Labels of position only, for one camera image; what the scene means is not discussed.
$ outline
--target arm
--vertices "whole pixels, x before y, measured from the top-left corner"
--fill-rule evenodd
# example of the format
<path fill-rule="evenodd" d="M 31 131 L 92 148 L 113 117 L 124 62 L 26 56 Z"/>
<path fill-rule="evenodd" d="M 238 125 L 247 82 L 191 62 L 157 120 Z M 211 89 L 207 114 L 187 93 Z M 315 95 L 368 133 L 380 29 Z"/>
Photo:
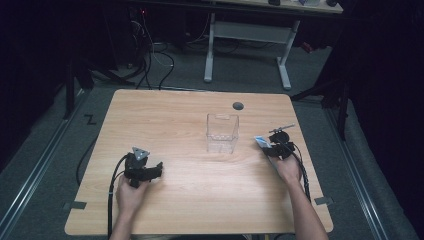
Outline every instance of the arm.
<path fill-rule="evenodd" d="M 111 240 L 130 239 L 134 217 L 141 206 L 148 185 L 149 182 L 141 182 L 138 188 L 133 188 L 128 178 L 119 177 L 116 191 L 119 214 L 113 227 Z"/>
<path fill-rule="evenodd" d="M 296 239 L 328 239 L 324 226 L 312 207 L 300 184 L 302 176 L 297 160 L 293 155 L 281 161 L 273 158 L 277 170 L 287 185 L 293 207 Z"/>

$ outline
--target desk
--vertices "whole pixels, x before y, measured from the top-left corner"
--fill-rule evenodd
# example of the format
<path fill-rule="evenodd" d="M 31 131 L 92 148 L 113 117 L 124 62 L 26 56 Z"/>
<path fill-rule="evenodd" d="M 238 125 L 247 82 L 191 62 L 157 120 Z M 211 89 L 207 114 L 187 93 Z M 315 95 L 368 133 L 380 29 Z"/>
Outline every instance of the desk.
<path fill-rule="evenodd" d="M 233 109 L 234 102 L 244 109 Z M 208 153 L 208 113 L 237 114 L 239 140 L 232 154 Z M 150 151 L 147 167 L 163 162 L 136 217 L 134 234 L 240 234 L 294 232 L 283 181 L 254 136 L 287 129 L 301 150 L 311 198 L 323 196 L 290 98 L 282 94 L 118 90 L 65 226 L 70 235 L 107 233 L 107 196 L 118 160 L 133 146 Z M 313 207 L 326 231 L 327 206 Z M 117 204 L 114 203 L 117 216 Z"/>
<path fill-rule="evenodd" d="M 280 8 L 306 12 L 319 13 L 336 13 L 341 14 L 343 9 L 337 4 L 335 7 L 330 7 L 321 0 L 318 6 L 302 6 L 299 2 L 289 0 L 281 0 L 280 6 L 271 6 L 267 0 L 216 0 L 222 3 L 234 3 L 242 5 L 252 5 L 257 7 Z M 206 56 L 205 66 L 205 82 L 212 81 L 213 72 L 213 45 L 215 37 L 235 38 L 251 41 L 262 41 L 284 44 L 285 48 L 281 52 L 281 56 L 277 57 L 277 65 L 280 71 L 281 81 L 285 90 L 291 89 L 289 76 L 286 69 L 286 61 L 289 56 L 290 49 L 293 45 L 294 38 L 299 27 L 300 21 L 295 20 L 291 28 L 262 26 L 253 24 L 241 24 L 233 22 L 215 21 L 215 14 L 211 14 L 209 28 L 209 48 Z"/>

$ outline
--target clear plastic box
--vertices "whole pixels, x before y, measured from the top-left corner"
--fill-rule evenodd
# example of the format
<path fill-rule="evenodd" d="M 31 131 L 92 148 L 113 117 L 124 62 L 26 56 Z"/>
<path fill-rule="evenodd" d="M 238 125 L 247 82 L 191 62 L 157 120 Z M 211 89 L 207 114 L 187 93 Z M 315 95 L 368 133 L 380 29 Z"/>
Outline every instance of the clear plastic box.
<path fill-rule="evenodd" d="M 233 153 L 239 137 L 239 116 L 208 114 L 206 137 L 208 152 Z"/>

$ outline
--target white stand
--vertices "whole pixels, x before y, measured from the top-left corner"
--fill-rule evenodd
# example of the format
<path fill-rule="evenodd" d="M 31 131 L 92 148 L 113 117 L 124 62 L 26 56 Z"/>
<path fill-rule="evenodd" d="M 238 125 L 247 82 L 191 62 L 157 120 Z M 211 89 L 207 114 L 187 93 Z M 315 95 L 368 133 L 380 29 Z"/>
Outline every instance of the white stand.
<path fill-rule="evenodd" d="M 286 69 L 286 60 L 289 56 L 291 46 L 296 37 L 300 21 L 295 21 L 292 28 L 271 27 L 234 22 L 215 21 L 215 14 L 211 14 L 209 49 L 206 56 L 205 82 L 212 81 L 213 71 L 213 43 L 215 37 L 234 38 L 260 42 L 272 42 L 285 44 L 282 57 L 277 58 L 281 81 L 285 90 L 290 90 L 290 80 Z"/>

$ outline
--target wire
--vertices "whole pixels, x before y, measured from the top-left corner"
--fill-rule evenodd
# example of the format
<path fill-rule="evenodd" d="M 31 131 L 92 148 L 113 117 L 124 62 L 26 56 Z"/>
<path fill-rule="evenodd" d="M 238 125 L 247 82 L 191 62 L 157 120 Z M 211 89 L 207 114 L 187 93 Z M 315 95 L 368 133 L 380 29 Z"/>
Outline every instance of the wire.
<path fill-rule="evenodd" d="M 143 82 L 143 80 L 146 79 L 146 83 L 147 83 L 147 86 L 148 86 L 149 90 L 152 90 L 152 87 L 150 86 L 150 82 L 149 82 L 149 79 L 148 79 L 148 74 L 150 72 L 151 65 L 152 65 L 152 55 L 150 54 L 150 51 L 149 51 L 149 67 L 144 72 L 144 76 L 138 82 L 137 87 L 135 89 L 138 89 L 140 87 L 141 83 Z"/>
<path fill-rule="evenodd" d="M 125 159 L 127 159 L 129 157 L 129 153 L 126 154 L 125 156 L 123 156 L 121 158 L 121 160 L 119 160 L 118 164 L 115 167 L 115 170 L 113 171 L 113 175 L 112 175 L 112 180 L 110 181 L 110 186 L 109 186 L 109 197 L 108 197 L 108 211 L 107 211 L 107 235 L 108 235 L 108 239 L 110 238 L 110 236 L 112 235 L 112 207 L 113 207 L 113 189 L 114 189 L 114 183 L 116 178 L 122 173 L 119 173 L 118 176 L 116 175 L 116 172 L 118 172 L 119 166 L 121 165 L 122 161 L 124 161 Z"/>
<path fill-rule="evenodd" d="M 211 17 L 211 14 L 208 14 L 208 17 L 206 18 L 206 23 L 205 23 L 205 27 L 203 28 L 202 33 L 199 35 L 199 37 L 197 37 L 195 40 L 191 41 L 191 42 L 187 42 L 187 44 L 190 43 L 196 43 L 198 41 L 203 41 L 204 39 L 207 39 L 206 37 L 203 37 L 205 35 L 206 29 L 208 28 L 208 23 L 209 23 L 209 19 Z"/>
<path fill-rule="evenodd" d="M 305 195 L 308 198 L 309 202 L 311 202 L 311 194 L 309 192 L 309 180 L 308 180 L 308 174 L 306 173 L 306 169 L 305 166 L 303 165 L 303 160 L 302 160 L 302 153 L 300 152 L 300 149 L 296 146 L 296 144 L 293 144 L 297 151 L 299 152 L 300 158 L 299 156 L 297 156 L 297 154 L 295 154 L 289 147 L 286 146 L 286 144 L 284 144 L 283 142 L 281 142 L 278 138 L 277 141 L 284 146 L 288 151 L 290 151 L 290 153 L 294 156 L 294 158 L 296 158 L 297 163 L 299 164 L 300 170 L 302 171 L 302 176 L 303 176 L 303 187 L 305 189 Z"/>
<path fill-rule="evenodd" d="M 85 159 L 85 157 L 87 156 L 88 152 L 90 151 L 90 149 L 93 147 L 94 143 L 96 142 L 96 140 L 97 140 L 97 137 L 98 137 L 98 136 L 99 136 L 99 135 L 97 135 L 97 136 L 93 139 L 93 141 L 91 141 L 90 146 L 88 146 L 87 150 L 85 150 L 84 154 L 82 155 L 81 159 L 80 159 L 80 160 L 79 160 L 79 162 L 78 162 L 77 171 L 75 172 L 75 177 L 76 177 L 76 179 L 77 179 L 77 184 L 78 184 L 78 186 L 80 186 L 80 185 L 81 185 L 81 180 L 80 180 L 80 177 L 79 177 L 79 169 L 80 169 L 80 167 L 81 167 L 81 164 L 82 164 L 83 160 L 84 160 L 84 159 Z"/>
<path fill-rule="evenodd" d="M 155 55 L 155 44 L 153 43 L 152 36 L 150 35 L 149 30 L 147 29 L 147 26 L 146 26 L 146 19 L 144 18 L 144 15 L 143 15 L 143 14 L 141 14 L 141 16 L 142 16 L 142 18 L 143 18 L 143 26 L 144 26 L 144 28 L 146 29 L 147 36 L 148 36 L 148 37 L 149 37 L 149 39 L 150 39 L 150 43 L 151 43 L 151 46 L 152 46 L 153 57 L 156 59 L 156 61 L 157 61 L 160 65 L 165 66 L 165 67 L 173 67 L 173 65 L 174 65 L 174 64 L 172 64 L 172 65 L 166 65 L 166 64 L 163 64 L 161 61 L 159 61 L 159 59 L 157 59 L 157 57 L 156 57 L 156 55 Z"/>
<path fill-rule="evenodd" d="M 163 77 L 162 78 L 162 80 L 160 81 L 160 83 L 159 83 L 159 90 L 162 90 L 162 84 L 163 84 L 163 82 L 165 81 L 165 79 L 172 73 L 172 71 L 174 70 L 174 59 L 171 57 L 171 56 L 169 56 L 168 54 L 166 54 L 166 53 L 162 53 L 162 52 L 160 52 L 160 54 L 163 54 L 163 55 L 165 55 L 165 56 L 167 56 L 167 57 L 169 57 L 170 59 L 171 59 L 171 61 L 172 61 L 172 67 L 171 67 L 171 69 L 169 70 L 169 72 L 165 75 L 165 77 Z"/>

